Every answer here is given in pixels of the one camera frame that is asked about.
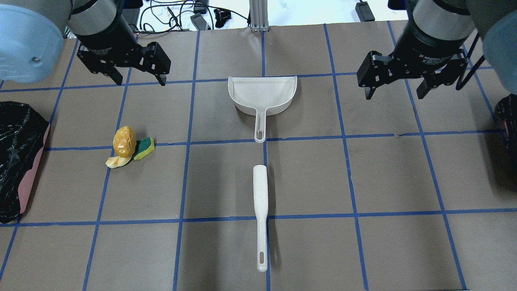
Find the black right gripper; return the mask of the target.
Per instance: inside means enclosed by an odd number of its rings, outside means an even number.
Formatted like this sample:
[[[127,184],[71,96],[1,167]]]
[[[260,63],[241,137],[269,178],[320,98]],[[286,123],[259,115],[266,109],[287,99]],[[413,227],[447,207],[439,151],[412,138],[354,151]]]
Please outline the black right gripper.
[[[364,88],[366,100],[371,100],[376,89],[400,79],[423,78],[418,86],[417,98],[422,100],[435,87],[453,85],[467,68],[467,57],[462,49],[442,59],[416,53],[415,55],[382,55],[377,51],[367,53],[357,70],[357,83]]]

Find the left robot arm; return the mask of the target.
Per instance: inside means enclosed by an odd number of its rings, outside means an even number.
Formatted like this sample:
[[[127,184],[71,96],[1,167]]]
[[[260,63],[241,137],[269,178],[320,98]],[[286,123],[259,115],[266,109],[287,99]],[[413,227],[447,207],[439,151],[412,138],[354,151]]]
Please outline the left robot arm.
[[[0,77],[2,81],[45,80],[63,49],[68,28],[79,40],[76,56],[92,74],[121,85],[120,67],[131,67],[166,84],[171,61],[153,41],[137,43],[124,9],[141,0],[2,0],[0,4]]]

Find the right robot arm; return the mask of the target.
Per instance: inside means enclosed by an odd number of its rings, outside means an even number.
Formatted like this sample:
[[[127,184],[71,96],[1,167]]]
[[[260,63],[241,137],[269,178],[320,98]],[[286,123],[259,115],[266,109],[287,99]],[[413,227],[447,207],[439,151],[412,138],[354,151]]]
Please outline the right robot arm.
[[[370,100],[377,88],[401,79],[422,78],[417,97],[441,85],[463,88],[469,55],[462,45],[473,32],[503,87],[516,94],[515,0],[390,0],[406,10],[408,22],[390,55],[370,51],[357,70],[357,83]]]

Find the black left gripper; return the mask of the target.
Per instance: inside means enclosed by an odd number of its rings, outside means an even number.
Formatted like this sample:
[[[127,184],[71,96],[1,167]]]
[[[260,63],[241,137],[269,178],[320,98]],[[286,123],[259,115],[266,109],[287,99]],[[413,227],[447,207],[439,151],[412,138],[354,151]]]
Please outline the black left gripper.
[[[76,56],[91,73],[106,74],[116,85],[122,85],[123,81],[117,67],[132,67],[153,74],[161,86],[166,85],[170,73],[170,58],[156,41],[146,46],[130,44],[102,50],[93,50],[81,43]]]

